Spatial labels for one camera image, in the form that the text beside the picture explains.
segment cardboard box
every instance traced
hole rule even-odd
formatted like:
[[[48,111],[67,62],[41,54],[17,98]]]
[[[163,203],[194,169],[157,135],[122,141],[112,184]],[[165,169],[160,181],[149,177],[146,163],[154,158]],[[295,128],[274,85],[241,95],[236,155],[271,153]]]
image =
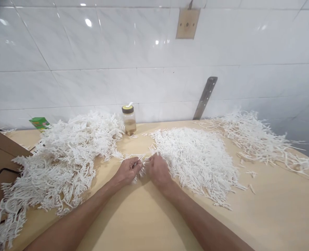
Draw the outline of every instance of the cardboard box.
[[[47,129],[46,126],[50,125],[50,123],[44,117],[35,117],[29,120],[36,129],[42,131]]]

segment wooden table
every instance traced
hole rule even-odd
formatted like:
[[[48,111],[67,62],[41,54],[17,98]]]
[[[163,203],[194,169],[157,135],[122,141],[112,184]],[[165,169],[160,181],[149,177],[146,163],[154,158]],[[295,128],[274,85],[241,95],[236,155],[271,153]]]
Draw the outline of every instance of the wooden table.
[[[157,129],[190,127],[203,129],[191,121],[138,124],[138,138],[123,137],[118,142],[122,153],[143,154],[152,144],[141,134]],[[18,131],[17,142],[32,145],[38,139],[30,131]],[[225,139],[235,164],[239,148]],[[90,193],[95,193],[116,172],[118,159],[103,162],[97,158],[97,177]],[[197,203],[232,229],[255,250],[309,250],[309,179],[282,167],[245,163],[239,182],[252,184],[250,190],[235,189],[228,194],[232,211],[213,206],[213,201],[185,190]],[[257,172],[252,178],[246,171]],[[23,250],[58,218],[55,210],[31,209],[12,250]],[[105,206],[82,240],[78,250],[202,250],[176,209],[160,194],[148,178],[118,192]]]

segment metal strip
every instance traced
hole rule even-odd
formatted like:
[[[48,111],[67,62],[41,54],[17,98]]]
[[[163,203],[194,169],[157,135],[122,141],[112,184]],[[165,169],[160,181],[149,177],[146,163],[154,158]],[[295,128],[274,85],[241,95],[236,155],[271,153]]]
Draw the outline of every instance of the metal strip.
[[[206,86],[203,89],[199,104],[197,105],[193,120],[199,120],[202,117],[204,109],[207,106],[210,95],[213,93],[217,77],[209,77]]]

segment pile of white plastic parts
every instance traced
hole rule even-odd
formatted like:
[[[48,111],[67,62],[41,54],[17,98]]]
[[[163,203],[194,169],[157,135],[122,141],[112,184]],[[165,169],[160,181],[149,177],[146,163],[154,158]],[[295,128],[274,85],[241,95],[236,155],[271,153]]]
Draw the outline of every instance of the pile of white plastic parts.
[[[178,177],[182,187],[206,196],[227,209],[226,201],[232,187],[239,184],[239,169],[226,152],[222,140],[227,137],[241,149],[245,161],[260,161],[277,165],[282,162],[294,172],[309,169],[309,158],[300,158],[289,151],[297,143],[275,135],[267,124],[257,119],[256,112],[237,111],[221,118],[196,122],[209,131],[190,128],[157,130],[149,133],[154,143],[150,151],[139,156],[160,152],[169,165],[172,177]],[[17,157],[21,177],[13,184],[4,184],[0,203],[0,244],[11,248],[26,221],[29,207],[57,209],[65,215],[82,203],[82,194],[90,188],[96,175],[96,156],[109,161],[131,157],[118,151],[116,143],[123,136],[123,122],[116,115],[89,113],[68,123],[59,121],[42,134],[31,157]],[[143,169],[138,178],[146,174]]]

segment hand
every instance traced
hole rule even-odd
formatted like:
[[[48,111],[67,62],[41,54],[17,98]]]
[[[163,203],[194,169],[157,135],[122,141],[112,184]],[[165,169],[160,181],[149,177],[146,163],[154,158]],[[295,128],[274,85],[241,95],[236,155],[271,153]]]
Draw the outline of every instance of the hand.
[[[112,180],[122,186],[129,185],[142,167],[143,164],[138,157],[125,159],[122,161],[120,168],[117,170]]]
[[[146,163],[147,173],[154,185],[159,189],[166,189],[174,181],[168,170],[166,161],[156,153],[152,155]]]

